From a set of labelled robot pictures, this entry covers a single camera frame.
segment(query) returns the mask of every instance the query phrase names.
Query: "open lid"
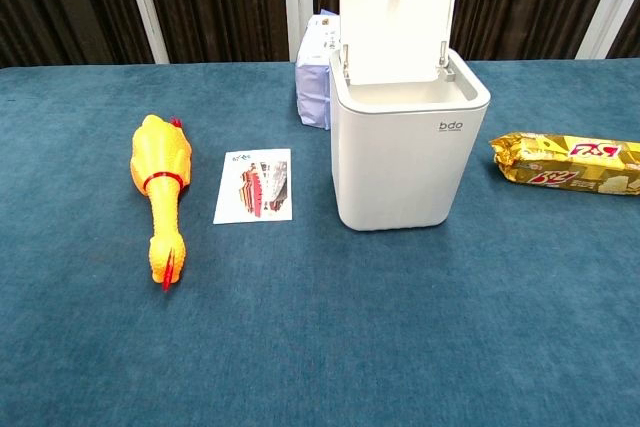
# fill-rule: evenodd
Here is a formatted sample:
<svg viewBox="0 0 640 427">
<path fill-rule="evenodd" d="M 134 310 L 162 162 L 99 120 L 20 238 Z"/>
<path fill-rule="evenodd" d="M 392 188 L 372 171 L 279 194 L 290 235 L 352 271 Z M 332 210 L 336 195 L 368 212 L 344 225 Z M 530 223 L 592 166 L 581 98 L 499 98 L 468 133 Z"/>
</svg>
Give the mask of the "open lid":
<svg viewBox="0 0 640 427">
<path fill-rule="evenodd" d="M 353 84 L 428 82 L 449 62 L 454 0 L 340 0 L 342 63 Z"/>
</svg>

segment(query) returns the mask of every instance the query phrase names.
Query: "white trash can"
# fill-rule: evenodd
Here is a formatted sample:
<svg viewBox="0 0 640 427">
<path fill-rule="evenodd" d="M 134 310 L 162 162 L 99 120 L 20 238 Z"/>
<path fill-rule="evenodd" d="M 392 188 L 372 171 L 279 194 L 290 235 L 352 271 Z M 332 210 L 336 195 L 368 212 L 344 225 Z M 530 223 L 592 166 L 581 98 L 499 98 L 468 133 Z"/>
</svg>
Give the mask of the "white trash can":
<svg viewBox="0 0 640 427">
<path fill-rule="evenodd" d="M 454 0 L 340 0 L 331 55 L 331 160 L 355 230 L 449 215 L 490 95 L 449 49 Z"/>
</svg>

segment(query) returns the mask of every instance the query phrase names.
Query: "printed picture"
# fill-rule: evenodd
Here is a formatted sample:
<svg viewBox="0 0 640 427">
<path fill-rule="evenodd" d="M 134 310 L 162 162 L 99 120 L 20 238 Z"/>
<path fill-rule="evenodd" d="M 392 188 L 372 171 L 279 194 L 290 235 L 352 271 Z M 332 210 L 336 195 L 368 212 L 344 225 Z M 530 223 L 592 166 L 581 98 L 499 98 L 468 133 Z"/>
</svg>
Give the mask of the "printed picture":
<svg viewBox="0 0 640 427">
<path fill-rule="evenodd" d="M 214 224 L 292 219 L 291 151 L 227 152 Z"/>
</svg>

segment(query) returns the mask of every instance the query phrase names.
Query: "biscuit packet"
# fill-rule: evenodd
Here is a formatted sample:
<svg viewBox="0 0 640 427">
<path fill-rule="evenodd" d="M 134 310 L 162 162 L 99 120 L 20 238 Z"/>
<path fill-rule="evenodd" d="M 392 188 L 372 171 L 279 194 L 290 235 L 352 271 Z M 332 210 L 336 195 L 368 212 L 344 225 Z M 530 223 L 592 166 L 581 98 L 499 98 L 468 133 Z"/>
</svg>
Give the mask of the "biscuit packet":
<svg viewBox="0 0 640 427">
<path fill-rule="evenodd" d="M 512 182 L 601 194 L 640 194 L 640 143 L 513 132 L 489 142 Z"/>
</svg>

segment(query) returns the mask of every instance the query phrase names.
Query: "yellow rubber chicken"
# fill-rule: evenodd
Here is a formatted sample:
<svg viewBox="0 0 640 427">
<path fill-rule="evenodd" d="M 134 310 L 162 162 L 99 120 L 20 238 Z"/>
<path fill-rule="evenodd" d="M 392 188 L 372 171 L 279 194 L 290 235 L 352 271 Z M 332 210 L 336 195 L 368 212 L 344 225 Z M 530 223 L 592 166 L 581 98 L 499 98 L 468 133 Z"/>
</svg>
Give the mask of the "yellow rubber chicken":
<svg viewBox="0 0 640 427">
<path fill-rule="evenodd" d="M 191 182 L 191 145 L 180 120 L 169 123 L 155 115 L 145 117 L 133 134 L 131 176 L 151 201 L 151 276 L 166 291 L 180 278 L 187 255 L 178 231 L 178 195 Z"/>
</svg>

